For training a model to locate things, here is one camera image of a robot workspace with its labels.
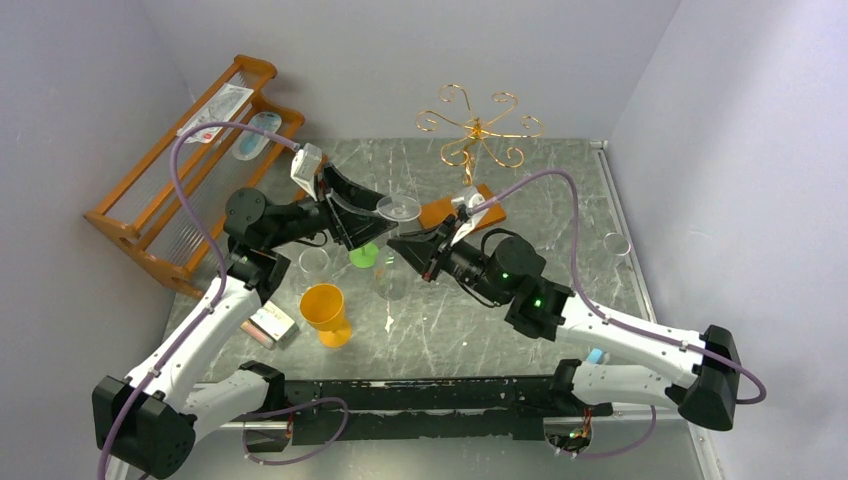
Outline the green plastic wine glass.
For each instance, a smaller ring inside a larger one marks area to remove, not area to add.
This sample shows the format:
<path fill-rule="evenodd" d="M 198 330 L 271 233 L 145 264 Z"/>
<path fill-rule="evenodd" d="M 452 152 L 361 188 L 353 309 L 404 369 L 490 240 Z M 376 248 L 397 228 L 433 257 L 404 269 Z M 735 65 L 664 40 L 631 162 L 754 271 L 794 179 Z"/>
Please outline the green plastic wine glass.
<path fill-rule="evenodd" d="M 365 245 L 355 248 L 349 252 L 350 263 L 359 269 L 372 268 L 379 253 L 379 247 L 373 242 L 368 242 Z"/>

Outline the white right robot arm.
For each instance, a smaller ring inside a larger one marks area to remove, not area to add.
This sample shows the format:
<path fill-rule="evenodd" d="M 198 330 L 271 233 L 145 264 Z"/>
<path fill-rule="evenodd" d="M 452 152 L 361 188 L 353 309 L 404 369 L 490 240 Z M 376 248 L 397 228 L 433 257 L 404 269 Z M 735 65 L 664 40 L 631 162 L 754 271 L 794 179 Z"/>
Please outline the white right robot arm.
<path fill-rule="evenodd" d="M 545 259 L 521 236 L 507 234 L 486 254 L 453 241 L 451 233 L 445 221 L 388 245 L 423 280 L 446 274 L 467 293 L 506 307 L 506 322 L 528 338 L 578 340 L 625 359 L 610 367 L 562 361 L 549 389 L 556 411 L 571 415 L 588 406 L 632 403 L 674 408 L 706 429 L 732 429 L 740 357 L 729 330 L 664 327 L 584 302 L 574 289 L 544 278 Z"/>

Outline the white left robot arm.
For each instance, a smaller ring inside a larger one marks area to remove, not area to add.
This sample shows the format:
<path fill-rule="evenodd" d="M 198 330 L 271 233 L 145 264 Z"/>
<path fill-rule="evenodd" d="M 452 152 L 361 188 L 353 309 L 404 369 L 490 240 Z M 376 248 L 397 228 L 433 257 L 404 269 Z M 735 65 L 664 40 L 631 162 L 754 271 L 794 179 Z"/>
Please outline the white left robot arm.
<path fill-rule="evenodd" d="M 271 420 L 287 411 L 283 373 L 260 362 L 208 388 L 196 384 L 233 333 L 280 287 L 290 262 L 277 253 L 279 246 L 326 233 L 355 249 L 394 227 L 378 210 L 384 195 L 332 164 L 313 169 L 302 184 L 306 196 L 288 204 L 252 187 L 233 192 L 225 205 L 228 246 L 217 251 L 218 275 L 190 316 L 128 374 L 96 385 L 98 478 L 119 463 L 165 479 L 220 425 L 242 415 Z"/>

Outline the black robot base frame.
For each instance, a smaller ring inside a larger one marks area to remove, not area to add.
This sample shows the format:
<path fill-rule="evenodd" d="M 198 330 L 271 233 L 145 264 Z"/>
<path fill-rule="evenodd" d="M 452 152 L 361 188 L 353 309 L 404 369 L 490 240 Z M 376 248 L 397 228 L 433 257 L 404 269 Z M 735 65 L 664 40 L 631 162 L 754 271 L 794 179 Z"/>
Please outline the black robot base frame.
<path fill-rule="evenodd" d="M 291 380 L 275 373 L 267 400 L 247 421 L 289 420 L 297 446 L 330 440 L 546 437 L 550 418 L 612 415 L 609 403 L 578 400 L 563 361 L 555 373 L 400 380 Z"/>

